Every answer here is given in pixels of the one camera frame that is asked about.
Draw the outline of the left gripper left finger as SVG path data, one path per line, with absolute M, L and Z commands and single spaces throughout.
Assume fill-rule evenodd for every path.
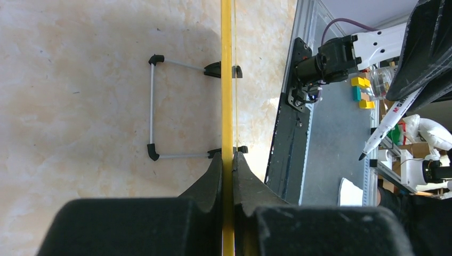
M 221 255 L 222 160 L 178 197 L 88 198 L 65 204 L 39 255 Z

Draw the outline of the black white marker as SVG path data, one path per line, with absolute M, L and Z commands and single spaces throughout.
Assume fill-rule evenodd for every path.
M 366 141 L 365 147 L 359 157 L 360 161 L 363 160 L 377 146 L 379 146 L 388 132 L 397 125 L 398 121 L 408 111 L 409 107 L 414 103 L 422 90 L 423 88 L 420 88 L 399 101 L 396 101 L 392 105 L 381 120 L 378 127 L 372 132 L 370 138 Z

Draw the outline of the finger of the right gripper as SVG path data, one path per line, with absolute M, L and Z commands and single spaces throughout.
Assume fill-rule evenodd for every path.
M 418 89 L 410 111 L 451 92 L 451 0 L 418 1 L 407 21 L 386 99 L 398 101 Z

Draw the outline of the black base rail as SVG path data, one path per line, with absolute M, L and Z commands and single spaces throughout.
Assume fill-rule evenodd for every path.
M 273 130 L 265 184 L 280 198 L 298 205 L 308 143 L 311 111 L 305 104 L 306 85 L 296 66 L 312 57 L 312 50 L 297 37 L 293 41 L 286 83 L 280 94 Z

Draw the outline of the yellow framed whiteboard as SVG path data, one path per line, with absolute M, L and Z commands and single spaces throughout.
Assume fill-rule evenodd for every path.
M 175 65 L 187 67 L 193 70 L 202 71 L 206 76 L 217 77 L 220 79 L 220 97 L 204 100 L 204 104 L 212 108 L 211 120 L 209 124 L 219 130 L 221 134 L 221 147 L 210 153 L 197 154 L 197 157 L 219 157 L 220 167 L 225 171 L 220 172 L 218 185 L 216 189 L 219 206 L 216 207 L 216 215 L 219 219 L 219 234 L 214 238 L 219 239 L 220 255 L 235 255 L 235 232 L 234 232 L 234 213 L 232 209 L 232 157 L 238 149 L 233 146 L 233 111 L 234 102 L 237 101 L 236 94 L 233 92 L 233 86 L 236 85 L 236 79 L 241 77 L 241 69 L 233 60 L 236 47 L 236 2 L 221 1 L 220 4 L 220 43 L 221 58 L 205 68 L 196 67 L 169 59 L 163 55 L 153 55 L 149 59 L 150 64 L 150 100 L 154 100 L 155 67 L 157 63 L 172 63 Z

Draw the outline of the yellow wooden block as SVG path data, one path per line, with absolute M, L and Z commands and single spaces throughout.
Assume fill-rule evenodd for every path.
M 354 77 L 351 79 L 351 85 L 357 86 L 362 89 L 367 89 L 371 87 L 370 80 L 365 77 Z

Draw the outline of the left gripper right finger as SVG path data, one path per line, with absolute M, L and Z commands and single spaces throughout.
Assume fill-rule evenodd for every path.
M 288 204 L 233 157 L 236 255 L 413 255 L 403 228 L 379 207 Z

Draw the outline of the clear plastic cup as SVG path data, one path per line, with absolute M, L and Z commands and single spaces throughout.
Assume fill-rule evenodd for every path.
M 383 100 L 386 98 L 386 94 L 398 70 L 398 66 L 388 66 L 374 69 L 370 72 L 370 85 L 372 100 Z

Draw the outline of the teal wooden block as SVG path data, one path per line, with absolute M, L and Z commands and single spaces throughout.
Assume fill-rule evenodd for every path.
M 361 88 L 358 86 L 353 86 L 352 87 L 352 96 L 353 96 L 353 100 L 356 102 L 361 101 Z

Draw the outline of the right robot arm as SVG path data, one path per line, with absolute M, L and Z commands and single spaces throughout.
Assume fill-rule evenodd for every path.
M 398 58 L 386 98 L 396 101 L 419 91 L 410 110 L 451 92 L 451 1 L 419 1 L 407 22 L 367 29 L 324 41 L 312 54 L 300 38 L 294 42 L 286 87 L 287 103 L 302 110 L 317 98 L 313 90 L 344 81 L 371 65 Z

